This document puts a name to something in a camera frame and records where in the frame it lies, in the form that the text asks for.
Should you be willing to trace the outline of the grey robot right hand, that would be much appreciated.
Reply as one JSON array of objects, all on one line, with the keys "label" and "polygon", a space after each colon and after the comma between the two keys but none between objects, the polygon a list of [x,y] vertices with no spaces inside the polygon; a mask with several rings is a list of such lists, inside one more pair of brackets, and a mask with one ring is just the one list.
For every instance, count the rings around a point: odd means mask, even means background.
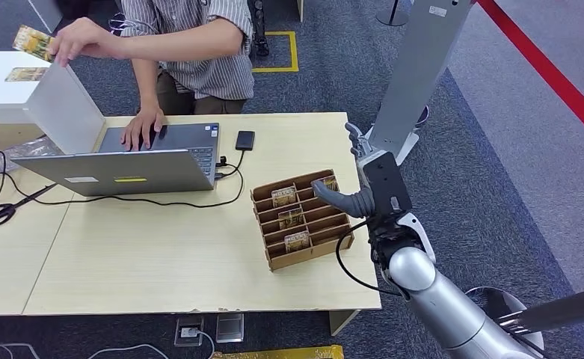
[{"label": "grey robot right hand", "polygon": [[360,190],[343,194],[328,188],[321,180],[314,180],[311,186],[317,198],[353,218],[409,212],[411,199],[394,155],[371,145],[354,124],[347,122],[345,129],[356,159]]}]

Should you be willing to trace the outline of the person's left hand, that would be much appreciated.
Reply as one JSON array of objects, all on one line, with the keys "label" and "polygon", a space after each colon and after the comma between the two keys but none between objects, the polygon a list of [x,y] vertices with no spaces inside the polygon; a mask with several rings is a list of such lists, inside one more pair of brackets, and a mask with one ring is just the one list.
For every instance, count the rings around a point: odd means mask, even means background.
[{"label": "person's left hand", "polygon": [[81,55],[119,58],[122,45],[120,41],[118,36],[87,17],[82,17],[58,31],[48,46],[48,52],[54,62],[65,67]]}]

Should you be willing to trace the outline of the person's right hand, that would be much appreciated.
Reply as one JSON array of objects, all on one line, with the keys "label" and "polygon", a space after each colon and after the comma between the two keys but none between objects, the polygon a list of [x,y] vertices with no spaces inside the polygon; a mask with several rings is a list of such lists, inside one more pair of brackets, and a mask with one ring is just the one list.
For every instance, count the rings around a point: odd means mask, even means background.
[{"label": "person's right hand", "polygon": [[124,150],[150,149],[152,133],[160,132],[164,124],[165,114],[159,105],[143,105],[122,132],[120,142]]}]

